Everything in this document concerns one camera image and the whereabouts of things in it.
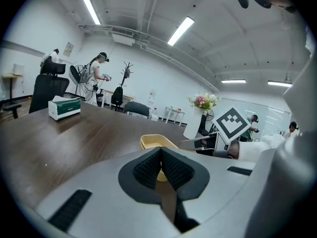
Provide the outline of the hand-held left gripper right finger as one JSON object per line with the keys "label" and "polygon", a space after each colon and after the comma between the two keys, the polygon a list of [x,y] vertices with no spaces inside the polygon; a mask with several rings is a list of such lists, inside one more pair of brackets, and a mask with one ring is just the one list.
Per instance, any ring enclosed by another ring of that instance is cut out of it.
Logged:
{"label": "hand-held left gripper right finger", "polygon": [[201,225],[242,188],[254,162],[162,148],[162,211],[180,233]]}

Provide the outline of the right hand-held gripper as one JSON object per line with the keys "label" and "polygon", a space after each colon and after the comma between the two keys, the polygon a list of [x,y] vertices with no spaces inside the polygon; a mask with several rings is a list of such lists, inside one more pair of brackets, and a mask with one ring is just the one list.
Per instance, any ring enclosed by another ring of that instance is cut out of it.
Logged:
{"label": "right hand-held gripper", "polygon": [[228,106],[213,118],[209,132],[202,132],[202,137],[197,139],[181,141],[179,148],[212,157],[228,158],[231,142],[250,126],[250,122],[235,106]]}

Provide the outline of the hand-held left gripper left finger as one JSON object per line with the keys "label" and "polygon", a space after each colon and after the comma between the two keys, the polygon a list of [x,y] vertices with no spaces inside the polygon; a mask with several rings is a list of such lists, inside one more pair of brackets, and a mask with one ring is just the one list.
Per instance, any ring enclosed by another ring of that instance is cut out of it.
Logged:
{"label": "hand-held left gripper left finger", "polygon": [[158,204],[144,204],[127,195],[118,174],[128,162],[149,153],[136,151],[108,159],[80,171],[48,194],[36,207],[45,220],[78,189],[91,196],[67,233],[77,238],[173,238],[180,231]]}

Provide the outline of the beige tray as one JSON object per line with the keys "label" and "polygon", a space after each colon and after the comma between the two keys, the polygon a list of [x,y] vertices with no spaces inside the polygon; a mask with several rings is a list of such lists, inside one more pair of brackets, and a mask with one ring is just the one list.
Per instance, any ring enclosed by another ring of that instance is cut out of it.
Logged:
{"label": "beige tray", "polygon": [[[158,143],[150,143],[150,144],[145,144],[143,145],[142,143],[140,143],[140,149],[141,150],[145,150],[145,149],[149,149],[149,148],[154,148],[154,147],[161,147],[162,145],[158,144]],[[167,178],[164,174],[164,172],[162,171],[162,169],[160,170],[158,176],[157,176],[157,181],[160,182],[166,182]]]}
{"label": "beige tray", "polygon": [[159,134],[148,134],[141,136],[140,139],[140,150],[145,150],[155,147],[174,147],[178,148],[166,137]]}

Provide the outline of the person's right forearm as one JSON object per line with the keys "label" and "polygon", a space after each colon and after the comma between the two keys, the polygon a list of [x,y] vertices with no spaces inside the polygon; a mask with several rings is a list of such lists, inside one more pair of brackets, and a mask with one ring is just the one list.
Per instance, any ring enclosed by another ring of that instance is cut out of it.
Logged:
{"label": "person's right forearm", "polygon": [[260,154],[268,149],[275,149],[286,139],[280,134],[265,135],[259,141],[242,142],[234,140],[231,142],[227,156],[232,159],[257,162]]}

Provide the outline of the white vase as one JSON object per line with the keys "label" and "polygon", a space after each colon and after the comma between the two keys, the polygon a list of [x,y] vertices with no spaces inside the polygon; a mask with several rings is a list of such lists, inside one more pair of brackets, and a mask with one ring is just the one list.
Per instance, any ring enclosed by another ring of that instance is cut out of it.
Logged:
{"label": "white vase", "polygon": [[187,139],[194,139],[198,133],[204,110],[198,107],[193,108],[193,114],[190,116],[189,121],[184,130],[184,137]]}

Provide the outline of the white table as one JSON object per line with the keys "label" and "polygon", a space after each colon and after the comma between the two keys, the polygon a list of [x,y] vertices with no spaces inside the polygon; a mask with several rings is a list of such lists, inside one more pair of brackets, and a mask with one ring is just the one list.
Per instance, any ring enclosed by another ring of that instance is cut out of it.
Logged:
{"label": "white table", "polygon": [[167,117],[165,118],[165,123],[166,124],[168,123],[171,114],[172,113],[176,113],[173,123],[176,123],[178,115],[181,115],[181,120],[178,122],[178,126],[182,125],[182,122],[183,122],[183,119],[184,119],[184,116],[185,116],[185,113],[183,111],[178,110],[178,109],[174,109],[174,108],[171,108],[171,107],[168,107],[168,106],[165,107],[165,110],[167,111]]}

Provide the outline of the pink white flower bouquet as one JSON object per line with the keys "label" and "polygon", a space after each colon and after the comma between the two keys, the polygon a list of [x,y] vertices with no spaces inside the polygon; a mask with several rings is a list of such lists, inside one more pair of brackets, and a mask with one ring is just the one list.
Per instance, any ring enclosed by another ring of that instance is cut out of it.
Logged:
{"label": "pink white flower bouquet", "polygon": [[212,110],[221,100],[220,97],[210,93],[195,95],[193,98],[188,97],[187,99],[191,107],[197,107],[205,111]]}

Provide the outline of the white water dispenser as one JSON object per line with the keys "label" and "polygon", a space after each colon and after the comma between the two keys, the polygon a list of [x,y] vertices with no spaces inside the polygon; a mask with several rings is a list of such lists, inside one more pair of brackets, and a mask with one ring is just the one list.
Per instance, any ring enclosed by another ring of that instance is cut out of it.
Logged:
{"label": "white water dispenser", "polygon": [[150,109],[154,106],[155,97],[156,97],[156,91],[155,90],[151,90],[150,93],[149,93],[149,99],[148,99],[148,107]]}

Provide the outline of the black bag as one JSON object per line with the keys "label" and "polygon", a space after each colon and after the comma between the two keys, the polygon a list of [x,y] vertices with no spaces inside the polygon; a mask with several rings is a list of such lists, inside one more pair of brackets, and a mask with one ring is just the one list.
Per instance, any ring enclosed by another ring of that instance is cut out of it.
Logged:
{"label": "black bag", "polygon": [[123,88],[117,87],[111,97],[111,104],[115,106],[121,106],[123,103]]}

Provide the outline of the green white tissue box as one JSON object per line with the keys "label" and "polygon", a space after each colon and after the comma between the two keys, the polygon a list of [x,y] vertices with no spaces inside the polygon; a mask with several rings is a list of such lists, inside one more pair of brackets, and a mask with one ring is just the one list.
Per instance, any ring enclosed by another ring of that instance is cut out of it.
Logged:
{"label": "green white tissue box", "polygon": [[79,114],[81,112],[81,99],[55,96],[48,101],[49,116],[55,121]]}

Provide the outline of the light wooden desk white legs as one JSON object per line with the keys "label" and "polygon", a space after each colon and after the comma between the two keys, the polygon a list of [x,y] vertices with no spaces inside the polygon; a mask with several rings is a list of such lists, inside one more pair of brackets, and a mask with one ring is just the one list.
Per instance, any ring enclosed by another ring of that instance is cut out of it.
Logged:
{"label": "light wooden desk white legs", "polygon": [[[102,96],[102,102],[101,102],[101,107],[104,107],[105,105],[111,106],[111,97],[113,96],[113,91],[109,91],[109,90],[105,90],[102,89],[101,93],[103,94]],[[123,94],[123,104],[120,107],[123,107],[124,104],[126,104],[127,102],[132,102],[134,101],[134,97],[132,96],[128,96]]]}

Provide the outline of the ceiling air conditioner unit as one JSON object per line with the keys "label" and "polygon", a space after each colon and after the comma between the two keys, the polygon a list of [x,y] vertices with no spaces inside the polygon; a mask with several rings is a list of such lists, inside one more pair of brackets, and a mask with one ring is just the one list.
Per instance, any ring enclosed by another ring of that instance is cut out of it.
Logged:
{"label": "ceiling air conditioner unit", "polygon": [[116,43],[133,46],[135,43],[134,31],[127,30],[119,27],[112,27],[111,29],[112,38]]}

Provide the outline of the small wooden desk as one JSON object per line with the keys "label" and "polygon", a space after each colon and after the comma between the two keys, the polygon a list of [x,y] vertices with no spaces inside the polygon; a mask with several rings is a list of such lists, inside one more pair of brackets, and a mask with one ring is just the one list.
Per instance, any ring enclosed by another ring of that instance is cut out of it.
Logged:
{"label": "small wooden desk", "polygon": [[17,78],[23,78],[23,75],[16,75],[16,74],[4,74],[2,75],[2,79],[9,79],[9,102],[13,103],[13,96],[12,96],[12,90],[13,90],[13,79]]}

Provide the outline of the wall notice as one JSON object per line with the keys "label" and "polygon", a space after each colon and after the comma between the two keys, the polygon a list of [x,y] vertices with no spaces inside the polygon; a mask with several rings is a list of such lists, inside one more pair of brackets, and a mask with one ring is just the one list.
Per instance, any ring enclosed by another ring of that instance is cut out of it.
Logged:
{"label": "wall notice", "polygon": [[65,46],[65,49],[63,51],[63,55],[66,56],[66,57],[70,57],[71,54],[72,54],[72,51],[74,49],[74,45],[71,44],[70,42],[68,42]]}

